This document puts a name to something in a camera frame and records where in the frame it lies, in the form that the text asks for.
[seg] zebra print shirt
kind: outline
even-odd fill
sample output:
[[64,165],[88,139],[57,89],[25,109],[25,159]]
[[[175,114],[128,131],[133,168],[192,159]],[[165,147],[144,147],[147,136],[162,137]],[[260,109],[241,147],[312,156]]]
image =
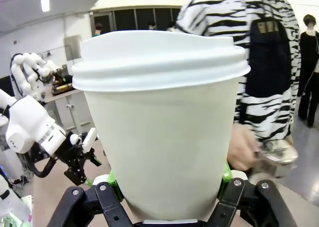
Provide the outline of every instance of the zebra print shirt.
[[245,93],[246,78],[240,78],[234,122],[239,121],[240,106],[245,104],[247,111],[244,124],[249,125],[260,141],[284,139],[293,122],[301,56],[299,26],[290,4],[286,0],[189,0],[182,7],[176,22],[180,32],[202,36],[232,36],[235,45],[246,48],[248,58],[250,24],[263,14],[280,20],[287,32],[292,80],[290,88],[284,93],[256,98]]

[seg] person in black clothing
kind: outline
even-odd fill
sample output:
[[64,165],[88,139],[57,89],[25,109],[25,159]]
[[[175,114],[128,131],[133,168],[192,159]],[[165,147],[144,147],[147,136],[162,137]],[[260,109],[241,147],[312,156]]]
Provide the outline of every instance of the person in black clothing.
[[298,90],[298,96],[301,96],[298,116],[302,120],[307,120],[307,126],[312,127],[319,101],[319,33],[314,30],[315,17],[307,14],[304,23],[307,31],[300,37],[302,64]]

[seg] ceiling light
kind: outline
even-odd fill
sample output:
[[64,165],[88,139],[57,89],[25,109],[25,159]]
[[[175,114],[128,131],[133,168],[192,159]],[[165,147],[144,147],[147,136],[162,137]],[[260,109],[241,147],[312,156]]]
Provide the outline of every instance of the ceiling light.
[[43,12],[50,11],[50,0],[41,0],[41,7]]

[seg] sleeve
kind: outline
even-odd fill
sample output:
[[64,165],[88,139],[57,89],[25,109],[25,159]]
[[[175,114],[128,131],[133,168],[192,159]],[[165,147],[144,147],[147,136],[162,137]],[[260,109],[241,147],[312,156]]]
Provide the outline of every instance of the sleeve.
[[301,68],[301,52],[300,52],[300,38],[299,38],[299,26],[297,26],[297,34],[295,40],[293,41],[294,45],[292,46],[292,75],[291,75],[291,92],[292,100],[290,106],[290,118],[289,123],[294,122],[294,113],[296,107],[296,98],[299,88],[299,76]]
[[190,0],[181,8],[176,21],[176,31],[201,36],[208,35],[203,3]]

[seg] screw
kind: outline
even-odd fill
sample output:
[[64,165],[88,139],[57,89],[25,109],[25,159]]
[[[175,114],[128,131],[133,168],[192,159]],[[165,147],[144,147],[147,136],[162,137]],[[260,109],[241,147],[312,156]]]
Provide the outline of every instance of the screw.
[[105,186],[105,185],[100,186],[100,190],[101,190],[101,191],[103,191],[103,190],[105,190],[105,189],[106,189],[106,186]]
[[267,189],[269,187],[269,185],[266,182],[264,182],[263,184],[261,184],[261,187],[263,189]]
[[234,185],[235,185],[235,186],[240,186],[240,185],[241,185],[241,181],[240,181],[240,180],[234,181]]

